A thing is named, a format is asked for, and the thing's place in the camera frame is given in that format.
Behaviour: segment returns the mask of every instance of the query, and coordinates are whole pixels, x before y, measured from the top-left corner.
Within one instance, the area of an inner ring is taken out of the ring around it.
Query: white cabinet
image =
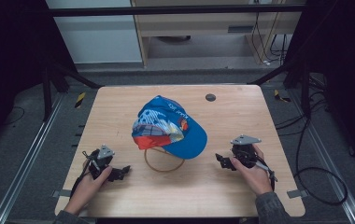
[[[129,0],[47,0],[49,8],[130,7]],[[142,63],[133,16],[55,17],[75,64]]]

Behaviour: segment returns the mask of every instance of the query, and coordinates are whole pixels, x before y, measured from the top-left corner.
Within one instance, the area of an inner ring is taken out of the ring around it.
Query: floor
[[[280,49],[280,41],[279,36],[274,49]],[[120,67],[97,73],[81,71],[81,74],[110,86],[247,83],[280,64],[280,61],[270,65],[256,64],[252,55],[246,38],[241,35],[192,36],[190,40],[154,37],[146,67]],[[349,155],[348,143],[336,125],[334,116],[328,112],[328,104],[322,102],[321,94],[316,93],[312,97],[312,105],[320,103],[313,108],[313,119],[302,141],[299,134],[304,127],[302,120],[282,128],[289,123],[285,121],[301,116],[300,88],[285,90],[281,84],[284,76],[281,74],[264,83],[262,90],[276,127],[280,128],[278,134],[292,172],[295,173],[296,162],[299,162],[300,168],[324,167],[341,176],[348,187],[348,200],[342,205],[321,203],[314,196],[304,197],[306,213],[294,220],[296,223],[355,223],[355,157]],[[313,76],[322,79],[322,75]],[[0,206],[0,209],[5,209],[4,219],[8,223],[50,223],[55,216],[57,198],[52,197],[52,194],[64,184],[96,96],[96,90],[71,78],[68,82],[68,93],[52,92],[54,102],[59,104],[55,105],[58,113],[49,126],[44,127],[45,123],[42,122],[42,88],[38,85],[16,97],[15,107],[0,130],[0,205],[7,200],[11,202],[9,206]],[[285,100],[277,99],[275,90]],[[79,109],[74,108],[78,95],[84,91],[86,96],[83,104]],[[40,132],[45,134],[44,139],[37,138]],[[23,164],[29,164],[28,172],[22,172]],[[315,192],[315,196],[328,202],[338,202],[344,193],[341,191],[343,186],[323,172],[305,172],[303,180],[308,189]],[[11,183],[19,184],[11,189]],[[299,182],[297,184],[299,189],[303,189]]]

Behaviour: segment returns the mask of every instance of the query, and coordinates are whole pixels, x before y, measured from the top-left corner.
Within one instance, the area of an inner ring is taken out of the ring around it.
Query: gray carpet
[[[132,72],[114,75],[102,73],[87,77],[103,85],[162,85],[162,84],[198,84],[198,83],[244,83],[265,74],[263,71],[240,70],[198,70],[182,72]],[[281,88],[280,82],[272,80],[263,86],[263,93],[275,124],[299,115],[294,103],[276,100],[274,89],[279,89],[283,97],[291,97],[289,91]],[[71,88],[64,93],[61,109],[52,124],[50,132],[42,146],[35,164],[21,189],[8,220],[51,221],[54,218],[54,207],[57,199],[51,197],[56,189],[61,189],[69,169],[74,151],[78,144],[79,134],[91,110],[96,90],[83,86],[73,79],[68,79]],[[74,108],[78,95],[85,91],[86,96],[80,108]],[[322,98],[314,97],[313,103]],[[15,106],[7,122],[21,119],[5,125],[0,131],[0,202],[9,184],[18,171],[25,153],[33,142],[41,125],[43,101],[41,85],[23,91],[16,98]],[[324,141],[328,152],[341,172],[347,186],[355,199],[355,158],[349,156],[348,145],[334,122],[333,116],[325,110],[327,105],[320,105],[313,113],[312,123]],[[304,123],[297,122],[289,128],[278,131],[279,134],[300,132]],[[299,135],[280,136],[291,169],[295,172],[295,155]],[[305,133],[300,150],[300,167],[321,166],[313,143]],[[316,195],[327,201],[336,201],[334,189],[327,175],[310,171],[303,174],[303,180]],[[350,223],[342,206],[330,206],[315,200],[313,197],[303,198],[306,213],[295,219],[297,223]]]

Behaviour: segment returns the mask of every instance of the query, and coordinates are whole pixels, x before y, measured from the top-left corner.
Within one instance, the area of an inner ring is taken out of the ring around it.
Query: metal bar
[[[55,8],[28,10],[26,15],[52,17],[121,16],[155,14],[200,14],[233,12],[298,12],[309,8],[306,4],[264,4],[264,5],[219,5],[219,6],[174,6],[174,7],[94,7]]]
[[[60,109],[63,98],[64,95],[62,93],[57,94],[55,103],[53,105],[54,110],[50,114],[50,118],[47,121],[44,121],[43,124],[41,125],[40,130],[38,131],[34,142],[29,148],[29,151],[27,152],[26,157],[23,160],[19,171],[15,175],[14,180],[9,186],[8,191],[5,194],[2,202],[0,203],[0,224],[5,223],[5,221],[7,220],[8,214],[11,211],[12,206],[14,205],[15,201],[18,198],[18,195],[21,192],[21,188],[26,180],[26,177],[28,176],[30,170],[32,169],[37,154],[40,151],[44,143],[44,140],[50,130],[50,127],[54,122],[54,119]]]
[[[301,107],[298,102],[300,102],[300,97],[295,91],[289,91],[291,95],[292,101],[295,103],[300,115],[303,115],[303,111],[301,110]],[[314,144],[315,150],[318,154],[318,157],[320,159],[320,162],[322,163],[322,166],[329,170],[330,172],[334,173],[341,179],[343,177],[341,176],[340,172],[338,171],[337,167],[335,166],[334,162],[332,161],[329,153],[326,150],[325,145],[323,145],[320,136],[318,135],[317,130],[315,129],[314,125],[312,123],[309,123],[308,126],[308,133],[310,134],[311,140]],[[338,198],[341,200],[344,197],[344,189],[340,186],[339,182],[335,179],[329,176],[329,180],[334,188],[335,194],[338,196]],[[355,199],[352,196],[352,193],[350,192],[349,188],[347,188],[348,191],[348,197],[347,200],[342,204],[344,210],[346,211],[347,217],[350,221],[350,223],[355,224]]]

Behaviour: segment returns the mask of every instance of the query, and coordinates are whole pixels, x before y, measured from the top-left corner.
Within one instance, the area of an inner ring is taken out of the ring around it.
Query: cap brim
[[[187,134],[176,143],[163,146],[163,149],[182,159],[192,159],[204,150],[207,142],[205,130],[195,120],[191,119]]]

